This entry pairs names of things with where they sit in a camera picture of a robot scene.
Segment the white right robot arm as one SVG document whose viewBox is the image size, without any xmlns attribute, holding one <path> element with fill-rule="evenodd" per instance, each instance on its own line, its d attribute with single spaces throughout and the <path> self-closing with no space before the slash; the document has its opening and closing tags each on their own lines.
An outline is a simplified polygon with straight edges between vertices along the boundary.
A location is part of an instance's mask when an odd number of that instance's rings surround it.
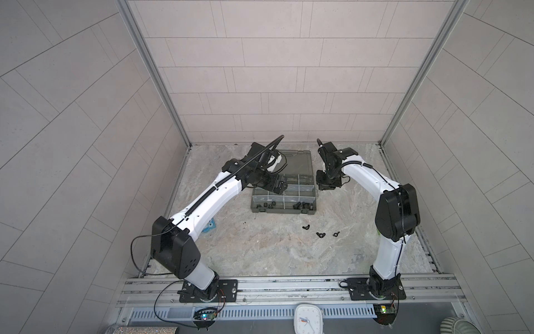
<svg viewBox="0 0 534 334">
<path fill-rule="evenodd" d="M 316 174 L 318 188 L 321 191 L 340 188 L 342 179 L 349 177 L 368 191 L 377 204 L 375 226 L 380 233 L 380 245 L 369 279 L 361 287 L 374 299 L 400 300 L 400 261 L 421 223 L 415 188 L 384 176 L 352 148 L 339 150 L 331 142 L 317 143 L 324 163 L 324 169 Z"/>
</svg>

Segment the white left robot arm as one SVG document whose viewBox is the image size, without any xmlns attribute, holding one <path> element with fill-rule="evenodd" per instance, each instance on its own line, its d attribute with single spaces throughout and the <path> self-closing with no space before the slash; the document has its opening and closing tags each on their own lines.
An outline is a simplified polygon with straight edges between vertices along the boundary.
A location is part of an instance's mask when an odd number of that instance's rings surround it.
<svg viewBox="0 0 534 334">
<path fill-rule="evenodd" d="M 247 186 L 276 194 L 283 193 L 287 180 L 276 165 L 282 159 L 277 150 L 284 137 L 266 146 L 254 142 L 242 159 L 231 159 L 215 180 L 192 203 L 171 218 L 159 217 L 152 225 L 150 256 L 172 275 L 193 285 L 193 294 L 204 301 L 218 293 L 219 275 L 202 261 L 196 245 L 202 231 L 233 197 Z"/>
</svg>

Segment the translucent grey organizer box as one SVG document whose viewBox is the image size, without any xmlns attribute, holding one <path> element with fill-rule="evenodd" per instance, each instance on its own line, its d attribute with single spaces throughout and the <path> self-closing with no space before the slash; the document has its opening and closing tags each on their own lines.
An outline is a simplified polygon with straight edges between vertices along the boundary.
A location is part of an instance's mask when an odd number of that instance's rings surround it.
<svg viewBox="0 0 534 334">
<path fill-rule="evenodd" d="M 312 155 L 309 150 L 282 150 L 281 153 L 288 159 L 287 166 L 280 173 L 285 176 L 288 188 L 278 195 L 263 189 L 254 189 L 251 198 L 251 210 L 253 213 L 270 214 L 308 214 L 317 212 L 317 188 L 314 179 Z M 257 209 L 263 203 L 276 202 L 276 207 L 267 208 L 265 212 Z M 294 210 L 293 205 L 297 202 L 314 203 L 315 210 Z"/>
</svg>

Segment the blue toy piece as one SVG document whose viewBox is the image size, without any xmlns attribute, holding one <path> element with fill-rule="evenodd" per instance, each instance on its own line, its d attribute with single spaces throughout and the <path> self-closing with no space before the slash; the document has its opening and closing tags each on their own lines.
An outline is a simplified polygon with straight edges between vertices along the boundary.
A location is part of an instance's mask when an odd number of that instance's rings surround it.
<svg viewBox="0 0 534 334">
<path fill-rule="evenodd" d="M 216 223 L 215 223 L 215 220 L 212 218 L 208 224 L 205 226 L 205 228 L 202 230 L 203 233 L 207 233 L 213 229 L 216 228 Z"/>
</svg>

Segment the white square clock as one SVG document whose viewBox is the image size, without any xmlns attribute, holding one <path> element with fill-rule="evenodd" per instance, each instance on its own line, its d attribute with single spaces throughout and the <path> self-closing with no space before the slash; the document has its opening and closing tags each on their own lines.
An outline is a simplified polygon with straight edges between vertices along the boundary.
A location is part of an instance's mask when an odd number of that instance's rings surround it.
<svg viewBox="0 0 534 334">
<path fill-rule="evenodd" d="M 323 313 L 318 306 L 304 303 L 296 307 L 293 320 L 295 334 L 322 334 Z"/>
</svg>

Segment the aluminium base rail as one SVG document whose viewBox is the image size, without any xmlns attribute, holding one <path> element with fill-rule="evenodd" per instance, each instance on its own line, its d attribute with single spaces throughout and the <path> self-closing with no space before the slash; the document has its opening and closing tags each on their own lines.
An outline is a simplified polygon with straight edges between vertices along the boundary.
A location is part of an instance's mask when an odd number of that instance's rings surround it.
<svg viewBox="0 0 534 334">
<path fill-rule="evenodd" d="M 122 288 L 117 304 L 126 307 L 202 306 L 225 301 L 231 306 L 296 305 L 299 303 L 378 303 L 365 275 L 267 276 L 221 278 L 217 295 L 202 300 L 193 286 L 173 278 L 134 278 Z M 403 274 L 385 293 L 386 302 L 425 303 L 466 301 L 453 274 Z"/>
</svg>

